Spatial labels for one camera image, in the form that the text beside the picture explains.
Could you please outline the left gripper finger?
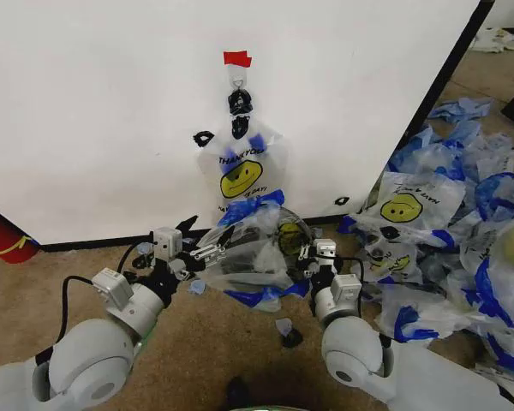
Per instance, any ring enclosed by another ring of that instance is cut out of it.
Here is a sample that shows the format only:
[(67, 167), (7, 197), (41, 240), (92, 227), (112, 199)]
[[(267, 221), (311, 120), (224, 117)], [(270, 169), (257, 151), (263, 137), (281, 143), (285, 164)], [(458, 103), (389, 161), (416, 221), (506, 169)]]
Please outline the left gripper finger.
[(192, 268), (207, 268), (223, 259), (226, 253), (226, 246), (234, 234), (235, 227), (230, 226), (224, 229), (218, 237), (204, 246), (198, 246), (189, 252)]
[(197, 219), (197, 216), (192, 216), (186, 220), (183, 220), (175, 227), (175, 229), (179, 230), (183, 235), (187, 235)]

